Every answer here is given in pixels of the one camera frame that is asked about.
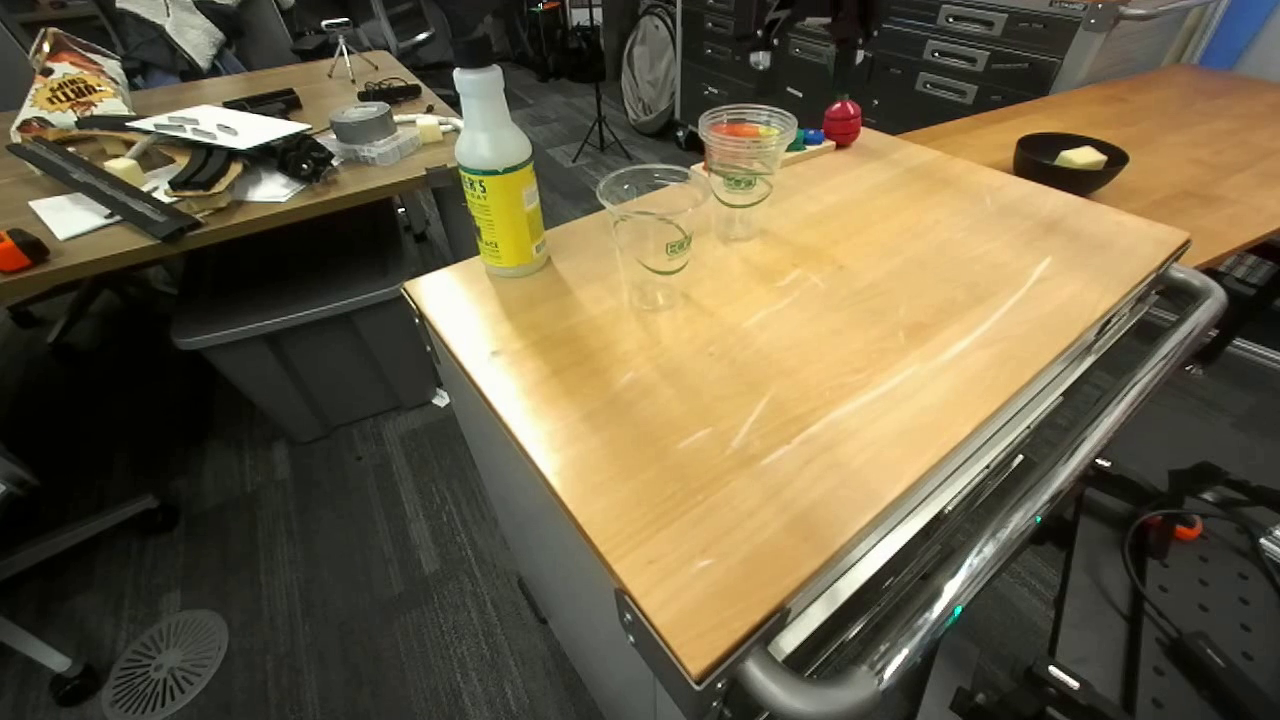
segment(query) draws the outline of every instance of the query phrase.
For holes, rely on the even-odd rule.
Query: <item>metal rail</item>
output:
[[[983,497],[993,509],[983,514],[983,525],[970,533],[970,554],[938,557],[930,581],[913,586],[903,605],[895,605],[892,617],[883,617],[883,625],[857,622],[843,634],[862,635],[870,629],[865,662],[857,662],[850,671],[833,679],[808,679],[794,671],[786,662],[777,662],[766,644],[755,644],[738,664],[738,679],[745,685],[745,694],[777,715],[865,715],[880,702],[880,694],[895,685],[895,678],[913,668],[938,635],[946,635],[957,609],[964,609],[1031,537],[1040,514],[1071,488],[1071,479],[1121,433],[1121,426],[1140,408],[1140,401],[1195,351],[1195,343],[1230,305],[1223,287],[1191,270],[1169,270],[1169,283],[1179,283],[1204,301],[1183,316],[1183,326],[1171,335],[1163,335],[1163,343],[1147,357],[1137,380],[1124,383],[1108,408],[1099,408],[1088,438],[1076,450],[1069,450],[1060,466],[1031,469],[1027,479],[1015,466],[1003,474],[1015,479],[1007,493]]]

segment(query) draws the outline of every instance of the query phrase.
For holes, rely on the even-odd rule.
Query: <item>bottle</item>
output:
[[[453,84],[466,105],[455,163],[481,232],[481,259],[489,276],[530,276],[549,263],[545,207],[531,178],[531,143],[507,114],[504,71],[485,34],[455,48]]]
[[[850,150],[865,131],[865,109],[852,95],[837,95],[825,114],[825,138]]]

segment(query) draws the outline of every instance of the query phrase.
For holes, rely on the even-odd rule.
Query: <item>floor vent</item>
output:
[[[190,709],[229,658],[229,622],[177,613],[152,625],[117,662],[102,709],[109,720],[166,720]]]

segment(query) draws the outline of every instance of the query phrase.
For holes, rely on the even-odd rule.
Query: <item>red object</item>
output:
[[[1171,542],[1177,545],[1195,545],[1199,537],[1204,537],[1204,519],[1199,517],[1189,514],[1189,517],[1171,519]]]
[[[837,150],[850,150],[857,141],[857,131],[865,131],[865,109],[850,95],[842,95],[830,114],[825,114],[825,138]]]
[[[25,232],[25,230],[10,230],[0,232],[0,276],[18,276],[25,270],[43,263],[48,247]]]

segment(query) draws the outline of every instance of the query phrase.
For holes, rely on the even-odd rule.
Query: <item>bag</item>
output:
[[[75,115],[133,115],[117,51],[59,27],[42,27],[30,60],[35,77],[10,141],[20,143],[48,128],[75,128]]]

